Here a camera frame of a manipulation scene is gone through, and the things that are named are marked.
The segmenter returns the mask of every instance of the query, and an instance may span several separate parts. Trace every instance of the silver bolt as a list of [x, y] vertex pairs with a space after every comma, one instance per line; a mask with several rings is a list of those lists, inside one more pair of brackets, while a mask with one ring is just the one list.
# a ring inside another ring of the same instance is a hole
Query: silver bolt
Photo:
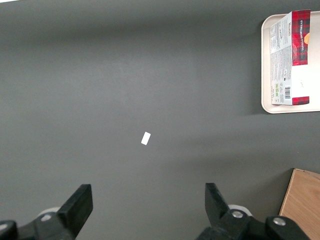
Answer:
[[240, 211], [233, 211], [232, 216], [234, 216], [237, 219], [241, 219], [244, 216], [244, 214]]
[[0, 231], [5, 230], [8, 227], [8, 224], [1, 224]]
[[50, 219], [51, 219], [51, 216], [49, 214], [46, 214], [41, 218], [41, 222], [45, 222], [45, 221], [48, 221]]
[[279, 226], [285, 226], [285, 225], [286, 225], [286, 221], [283, 220], [283, 219], [280, 218], [280, 217], [275, 217], [275, 218], [273, 219], [273, 222], [274, 222], [275, 224], [279, 225]]

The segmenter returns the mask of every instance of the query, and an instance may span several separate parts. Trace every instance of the white plastic part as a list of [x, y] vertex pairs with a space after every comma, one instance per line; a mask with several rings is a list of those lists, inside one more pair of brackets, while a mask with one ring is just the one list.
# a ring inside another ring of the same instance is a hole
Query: white plastic part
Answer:
[[310, 103], [305, 105], [271, 104], [270, 33], [269, 28], [286, 14], [268, 17], [261, 27], [261, 105], [271, 114], [320, 111], [320, 11], [310, 15], [310, 40], [308, 44], [308, 82]]
[[37, 217], [39, 217], [40, 215], [43, 215], [43, 214], [56, 213], [56, 212], [58, 212], [59, 209], [60, 209], [59, 206], [48, 208], [48, 209], [43, 210], [42, 212], [40, 212]]
[[1, 224], [0, 231], [5, 230], [8, 227], [8, 224]]
[[234, 204], [229, 204], [228, 205], [230, 210], [240, 210], [242, 212], [245, 212], [249, 217], [252, 216], [252, 213], [244, 206], [239, 206], [239, 205], [234, 205]]
[[41, 222], [45, 222], [51, 219], [51, 215], [50, 214], [46, 214], [41, 218]]
[[150, 136], [151, 136], [150, 133], [145, 132], [144, 135], [143, 135], [143, 138], [142, 138], [142, 140], [141, 140], [141, 143], [142, 143], [143, 145], [147, 145], [148, 142], [149, 142]]

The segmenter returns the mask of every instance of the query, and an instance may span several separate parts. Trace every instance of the white tray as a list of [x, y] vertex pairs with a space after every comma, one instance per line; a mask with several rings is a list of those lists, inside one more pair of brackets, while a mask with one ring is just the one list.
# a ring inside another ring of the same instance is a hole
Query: white tray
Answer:
[[295, 106], [271, 104], [269, 28], [285, 15], [270, 16], [261, 27], [261, 105], [271, 114], [320, 111], [320, 11], [312, 11], [310, 15], [309, 81], [306, 85], [310, 92], [310, 103]]

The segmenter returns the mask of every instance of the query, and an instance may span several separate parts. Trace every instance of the package label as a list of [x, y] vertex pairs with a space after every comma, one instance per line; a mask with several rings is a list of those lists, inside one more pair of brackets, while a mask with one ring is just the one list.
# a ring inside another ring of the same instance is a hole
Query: package label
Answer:
[[270, 28], [271, 103], [302, 105], [310, 102], [308, 44], [310, 10], [292, 11]]

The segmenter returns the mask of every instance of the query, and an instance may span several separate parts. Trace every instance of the gray table surface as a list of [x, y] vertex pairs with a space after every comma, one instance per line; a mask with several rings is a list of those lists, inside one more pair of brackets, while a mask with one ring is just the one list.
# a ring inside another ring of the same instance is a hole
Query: gray table surface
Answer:
[[320, 113], [260, 104], [262, 22], [300, 9], [320, 1], [1, 3], [0, 219], [26, 224], [83, 183], [79, 240], [195, 239], [206, 182], [276, 215], [291, 168], [320, 172]]

